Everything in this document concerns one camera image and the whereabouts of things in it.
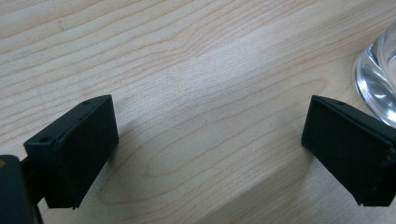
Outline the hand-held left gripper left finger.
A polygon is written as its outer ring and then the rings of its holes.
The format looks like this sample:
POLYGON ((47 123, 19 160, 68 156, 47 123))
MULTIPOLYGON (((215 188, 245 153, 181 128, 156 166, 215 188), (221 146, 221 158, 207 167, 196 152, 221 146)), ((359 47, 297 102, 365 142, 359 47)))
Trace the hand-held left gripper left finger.
POLYGON ((118 143, 110 95, 66 112, 24 143, 33 200, 44 199, 50 208, 80 206, 118 143))

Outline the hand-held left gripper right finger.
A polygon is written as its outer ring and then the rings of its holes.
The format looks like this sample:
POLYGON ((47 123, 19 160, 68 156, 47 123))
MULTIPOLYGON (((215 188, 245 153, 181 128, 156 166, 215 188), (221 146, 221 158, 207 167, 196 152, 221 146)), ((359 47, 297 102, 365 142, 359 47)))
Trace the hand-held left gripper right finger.
POLYGON ((314 95, 302 145, 364 206, 396 197, 396 129, 346 103, 314 95))

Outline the clear drinking glass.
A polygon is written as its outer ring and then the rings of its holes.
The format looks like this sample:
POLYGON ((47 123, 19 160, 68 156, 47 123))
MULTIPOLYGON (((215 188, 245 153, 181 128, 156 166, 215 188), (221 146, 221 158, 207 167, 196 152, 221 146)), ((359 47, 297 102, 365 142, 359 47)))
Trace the clear drinking glass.
POLYGON ((396 129, 396 21, 361 53, 353 76, 367 107, 396 129))

